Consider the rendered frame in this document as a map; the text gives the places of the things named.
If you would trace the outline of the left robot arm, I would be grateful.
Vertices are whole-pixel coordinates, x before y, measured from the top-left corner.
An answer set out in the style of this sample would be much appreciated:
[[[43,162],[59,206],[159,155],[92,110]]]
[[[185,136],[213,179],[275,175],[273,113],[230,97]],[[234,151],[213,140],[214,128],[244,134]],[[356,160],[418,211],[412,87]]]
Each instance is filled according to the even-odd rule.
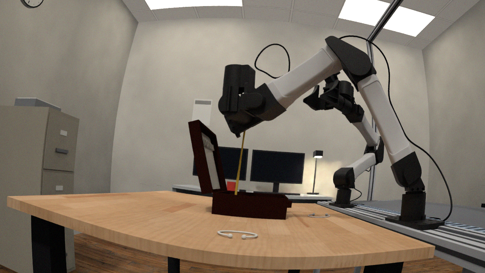
[[[445,221],[426,219],[426,192],[419,159],[411,150],[370,57],[335,36],[325,41],[326,45],[308,60],[258,88],[255,88],[256,71],[249,64],[226,65],[223,95],[218,102],[220,113],[234,121],[246,114],[271,121],[305,92],[343,69],[374,119],[396,183],[406,191],[402,194],[401,215],[386,217],[385,221],[417,230],[443,226]]]

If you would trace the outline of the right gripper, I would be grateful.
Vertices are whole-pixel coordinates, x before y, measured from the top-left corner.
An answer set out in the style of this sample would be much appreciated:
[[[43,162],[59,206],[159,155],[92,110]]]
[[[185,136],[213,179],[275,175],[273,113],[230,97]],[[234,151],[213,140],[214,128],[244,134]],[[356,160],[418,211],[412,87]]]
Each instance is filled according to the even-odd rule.
[[[326,85],[323,88],[324,93],[319,98],[320,85],[315,85],[313,92],[303,99],[303,102],[307,104],[311,109],[317,110],[331,110],[341,109],[345,103],[341,93],[341,81],[335,80],[335,82]]]

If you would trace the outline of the silver wire bangle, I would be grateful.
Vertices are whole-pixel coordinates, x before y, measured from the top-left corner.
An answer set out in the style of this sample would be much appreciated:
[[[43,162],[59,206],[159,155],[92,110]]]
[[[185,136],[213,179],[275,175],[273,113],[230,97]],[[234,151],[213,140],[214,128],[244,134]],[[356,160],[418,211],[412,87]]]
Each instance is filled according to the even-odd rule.
[[[252,238],[252,237],[257,237],[258,235],[255,234],[255,233],[252,233],[252,232],[244,232],[244,231],[227,231],[227,230],[224,230],[224,231],[217,231],[218,234],[220,235],[223,235],[223,236],[228,236],[229,238],[232,238],[233,235],[232,234],[223,234],[221,232],[236,232],[236,233],[244,233],[244,234],[252,234],[254,236],[246,236],[246,235],[242,235],[242,239],[246,239],[246,238]]]

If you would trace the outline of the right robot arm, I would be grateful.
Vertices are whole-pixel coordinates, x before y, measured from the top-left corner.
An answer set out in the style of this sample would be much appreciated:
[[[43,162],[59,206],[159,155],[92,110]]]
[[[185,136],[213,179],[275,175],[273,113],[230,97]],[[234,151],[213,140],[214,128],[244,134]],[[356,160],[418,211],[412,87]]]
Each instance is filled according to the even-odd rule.
[[[335,188],[338,189],[337,196],[335,203],[329,203],[329,205],[353,208],[357,205],[350,204],[351,188],[355,188],[354,182],[360,174],[371,166],[382,163],[384,143],[381,136],[379,136],[369,124],[363,108],[359,104],[354,103],[354,87],[350,82],[341,80],[340,95],[344,98],[345,103],[343,104],[343,107],[338,110],[341,111],[342,114],[346,116],[347,120],[350,123],[353,123],[359,130],[367,144],[364,155],[360,159],[345,168],[340,168],[335,171],[333,182]],[[374,147],[377,145],[378,149],[374,150]]]

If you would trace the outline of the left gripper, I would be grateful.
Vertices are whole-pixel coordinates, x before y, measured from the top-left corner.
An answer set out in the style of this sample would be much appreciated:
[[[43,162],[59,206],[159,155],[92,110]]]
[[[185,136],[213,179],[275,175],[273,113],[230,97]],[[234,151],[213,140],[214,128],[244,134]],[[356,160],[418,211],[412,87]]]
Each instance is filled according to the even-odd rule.
[[[249,114],[246,114],[246,116],[243,119],[238,121],[231,120],[227,116],[224,116],[224,117],[229,126],[230,131],[234,133],[237,138],[240,138],[240,133],[264,121],[259,117],[253,117]]]

